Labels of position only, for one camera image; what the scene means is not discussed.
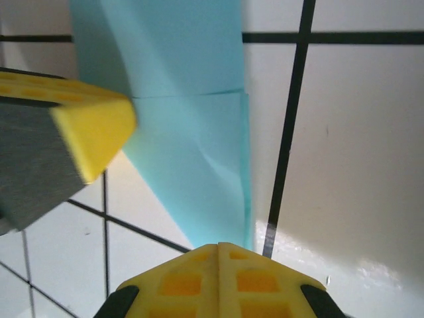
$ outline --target white tile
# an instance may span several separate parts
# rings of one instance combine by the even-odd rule
[[[242,1],[243,31],[297,31],[302,5],[299,0]]]
[[[0,266],[0,317],[31,318],[29,286]]]
[[[103,211],[103,175],[100,175],[92,184],[77,192],[71,199]]]
[[[191,243],[123,152],[107,170],[109,214],[191,248]]]
[[[4,35],[70,34],[68,0],[0,0]]]
[[[274,257],[354,317],[424,296],[424,48],[311,46]]]
[[[27,278],[21,232],[9,232],[6,235],[0,236],[0,261],[22,277]]]
[[[33,290],[35,318],[71,318],[72,316],[45,298],[41,293]]]
[[[109,226],[109,283],[113,292],[125,280],[161,265],[181,252],[154,242],[120,225]]]
[[[105,300],[103,222],[63,203],[27,229],[32,282],[78,317]]]
[[[292,76],[294,45],[244,46],[246,90],[250,96],[252,210],[255,250],[262,252]]]
[[[5,42],[5,67],[77,78],[76,55],[72,43]]]
[[[312,30],[423,30],[422,0],[319,0]]]

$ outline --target white tiled wall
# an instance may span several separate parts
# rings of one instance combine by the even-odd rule
[[[421,0],[318,0],[313,30],[424,29]],[[0,0],[3,34],[69,34],[67,1]],[[295,32],[302,1],[243,1],[244,30]],[[76,78],[73,44],[3,43],[5,65]],[[252,204],[262,251],[295,45],[247,44]],[[424,275],[424,50],[310,46],[273,259],[317,278],[357,318],[420,317]],[[108,214],[192,246],[121,152],[107,174]],[[103,212],[103,181],[72,199]],[[92,317],[105,299],[103,220],[64,203],[0,262],[31,280],[37,318]],[[109,223],[109,287],[180,252]],[[26,283],[0,266],[0,317],[32,317]]]

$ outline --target light blue paper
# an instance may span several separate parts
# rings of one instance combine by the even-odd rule
[[[125,152],[137,158],[136,168],[189,240],[195,246],[219,240],[246,246],[250,218],[240,180],[244,94],[135,99],[134,104],[140,128]]]
[[[71,9],[80,78],[132,97],[125,152],[188,239],[251,248],[240,0]]]

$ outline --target grout line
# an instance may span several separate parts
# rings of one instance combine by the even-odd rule
[[[69,309],[67,309],[66,307],[64,307],[60,303],[58,303],[56,300],[54,300],[52,297],[50,297],[47,293],[44,293],[40,288],[34,286],[32,283],[30,283],[29,280],[27,280],[26,278],[22,277],[20,274],[18,274],[16,271],[14,271],[12,268],[10,268],[8,265],[4,264],[2,261],[0,261],[0,266],[4,267],[4,269],[6,269],[7,271],[9,271],[11,274],[15,275],[22,282],[28,284],[30,290],[32,290],[32,289],[36,290],[38,293],[41,293],[45,298],[47,298],[52,303],[54,303],[56,306],[58,306],[60,309],[62,309],[63,311],[65,311],[68,315],[70,315],[73,318],[78,318],[78,316],[76,316],[71,311],[69,311]]]
[[[261,44],[424,45],[424,31],[311,32],[306,36],[297,32],[244,32],[242,36],[244,43]]]
[[[103,213],[107,215],[107,170],[103,173]],[[103,249],[105,255],[105,294],[109,297],[109,230],[107,220],[103,218]]]
[[[72,43],[72,35],[0,35],[0,42],[54,42]]]
[[[301,38],[307,38],[307,36],[311,33],[314,10],[315,0],[304,0],[299,28]],[[278,156],[276,178],[274,182],[274,189],[272,191],[270,214],[268,216],[268,225],[266,227],[265,234],[264,250],[262,252],[262,255],[269,258],[272,257],[272,251],[274,249],[274,242],[276,239],[280,207],[290,157],[290,148],[292,147],[297,107],[299,105],[303,71],[305,70],[307,48],[307,42],[301,42],[296,45],[286,116],[284,117],[280,154]]]
[[[98,210],[96,210],[92,207],[88,207],[85,204],[82,204],[82,203],[75,201],[73,199],[69,199],[69,200],[67,200],[67,202],[72,204],[72,205],[75,205],[76,207],[79,207],[79,208],[84,209],[86,211],[89,211],[93,214],[96,214],[99,217],[103,217],[103,218],[106,219],[106,221],[110,221],[114,224],[118,224],[118,225],[132,231],[132,232],[140,234],[144,237],[147,237],[151,240],[154,240],[155,242],[163,244],[167,247],[173,248],[174,250],[177,250],[179,252],[187,253],[187,252],[191,251],[189,248],[186,248],[182,245],[179,245],[178,243],[172,242],[172,241],[170,241],[170,240],[168,240],[164,237],[159,237],[158,235],[155,235],[155,234],[153,234],[149,231],[140,229],[139,227],[136,227],[136,226],[134,226],[134,225],[132,225],[128,222],[125,222],[123,220],[117,219],[116,217],[112,217],[111,215],[105,215],[104,213],[102,213],[102,212],[100,212],[100,211],[98,211]]]
[[[24,258],[25,258],[26,276],[28,277],[28,284],[30,286],[29,302],[30,302],[30,305],[31,305],[31,315],[32,315],[32,318],[35,318],[34,293],[33,293],[33,290],[32,290],[31,270],[30,270],[30,266],[29,266],[28,240],[27,240],[27,232],[25,230],[22,231],[22,239],[23,239],[23,244],[24,244]]]

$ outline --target black rubber tip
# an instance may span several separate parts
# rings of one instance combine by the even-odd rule
[[[346,318],[326,291],[311,285],[302,285],[300,289],[317,318]]]
[[[127,286],[112,293],[94,318],[125,318],[138,294],[137,286]]]

